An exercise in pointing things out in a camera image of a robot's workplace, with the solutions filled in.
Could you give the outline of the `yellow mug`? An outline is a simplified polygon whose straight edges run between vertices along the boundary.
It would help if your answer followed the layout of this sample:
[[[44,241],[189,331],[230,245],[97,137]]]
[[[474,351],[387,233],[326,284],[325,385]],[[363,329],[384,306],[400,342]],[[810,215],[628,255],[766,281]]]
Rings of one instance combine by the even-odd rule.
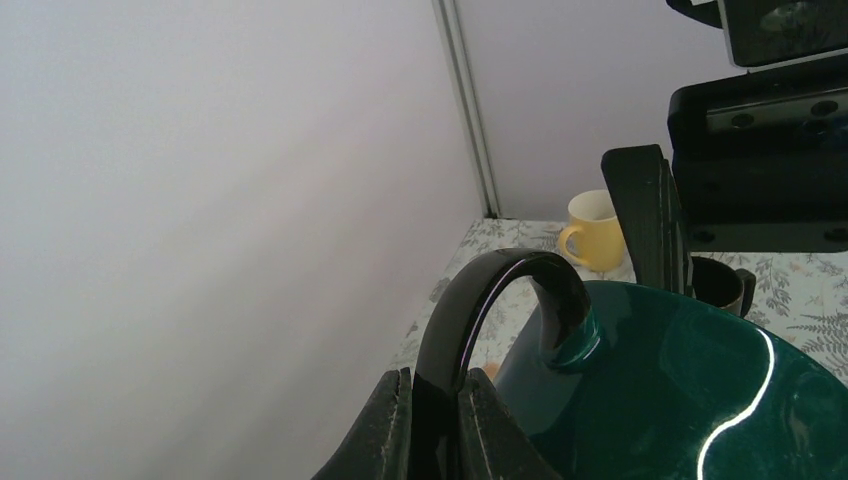
[[[608,190],[591,190],[570,200],[569,223],[557,241],[569,260],[595,272],[619,267],[625,240]]]

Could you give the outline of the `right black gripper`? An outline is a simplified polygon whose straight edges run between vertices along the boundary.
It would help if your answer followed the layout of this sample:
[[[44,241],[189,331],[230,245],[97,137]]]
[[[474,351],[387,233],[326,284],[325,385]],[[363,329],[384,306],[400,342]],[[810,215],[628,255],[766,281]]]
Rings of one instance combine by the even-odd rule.
[[[693,293],[686,233],[703,252],[846,250],[845,56],[682,87],[667,127],[671,167],[658,145],[601,159],[638,284]]]

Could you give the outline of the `teal green mug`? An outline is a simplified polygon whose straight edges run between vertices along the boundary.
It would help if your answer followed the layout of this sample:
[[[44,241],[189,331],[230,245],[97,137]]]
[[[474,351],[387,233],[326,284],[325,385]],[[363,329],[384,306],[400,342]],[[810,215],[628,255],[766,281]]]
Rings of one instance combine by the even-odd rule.
[[[472,353],[518,280],[536,306],[489,374]],[[415,366],[410,478],[463,479],[458,394],[473,368],[558,479],[847,475],[847,390],[829,371],[716,307],[585,281],[551,252],[487,252],[446,287]]]

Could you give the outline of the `black mug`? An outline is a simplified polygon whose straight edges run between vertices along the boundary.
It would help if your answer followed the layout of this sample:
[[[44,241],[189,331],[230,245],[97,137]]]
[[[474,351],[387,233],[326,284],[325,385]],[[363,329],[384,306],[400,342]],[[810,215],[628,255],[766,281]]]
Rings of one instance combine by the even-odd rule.
[[[694,297],[740,318],[752,307],[756,282],[757,277],[746,269],[733,269],[710,258],[692,258]]]

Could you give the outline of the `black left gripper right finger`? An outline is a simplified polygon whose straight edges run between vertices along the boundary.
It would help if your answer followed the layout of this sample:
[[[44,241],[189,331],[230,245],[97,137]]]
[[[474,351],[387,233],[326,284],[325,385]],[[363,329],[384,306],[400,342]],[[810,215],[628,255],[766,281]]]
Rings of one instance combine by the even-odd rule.
[[[467,372],[458,394],[463,479],[558,479],[518,426],[486,372]]]

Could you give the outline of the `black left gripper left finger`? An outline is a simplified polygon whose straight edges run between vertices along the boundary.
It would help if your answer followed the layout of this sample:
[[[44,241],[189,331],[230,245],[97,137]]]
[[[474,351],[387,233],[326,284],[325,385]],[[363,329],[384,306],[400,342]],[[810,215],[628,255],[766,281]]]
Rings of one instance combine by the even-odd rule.
[[[412,376],[385,372],[316,479],[405,479],[412,431]]]

